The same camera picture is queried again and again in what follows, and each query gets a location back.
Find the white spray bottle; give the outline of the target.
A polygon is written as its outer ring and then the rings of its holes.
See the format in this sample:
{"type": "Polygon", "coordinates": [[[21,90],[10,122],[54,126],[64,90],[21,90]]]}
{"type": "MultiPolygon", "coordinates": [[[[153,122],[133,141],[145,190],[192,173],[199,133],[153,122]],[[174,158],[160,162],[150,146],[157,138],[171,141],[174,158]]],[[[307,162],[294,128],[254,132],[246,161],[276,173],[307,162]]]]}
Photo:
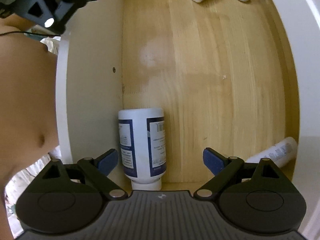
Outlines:
{"type": "Polygon", "coordinates": [[[293,137],[287,137],[270,148],[249,157],[247,163],[259,163],[263,158],[271,159],[279,168],[287,165],[297,156],[298,144],[293,137]]]}

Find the large white blue-label bottle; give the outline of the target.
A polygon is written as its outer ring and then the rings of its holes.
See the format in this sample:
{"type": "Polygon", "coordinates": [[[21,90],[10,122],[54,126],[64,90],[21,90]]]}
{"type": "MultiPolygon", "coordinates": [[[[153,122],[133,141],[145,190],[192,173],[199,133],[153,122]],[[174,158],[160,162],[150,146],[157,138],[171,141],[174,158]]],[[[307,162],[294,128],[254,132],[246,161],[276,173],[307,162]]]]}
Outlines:
{"type": "Polygon", "coordinates": [[[121,160],[132,189],[161,190],[167,169],[163,109],[121,110],[118,125],[121,160]]]}

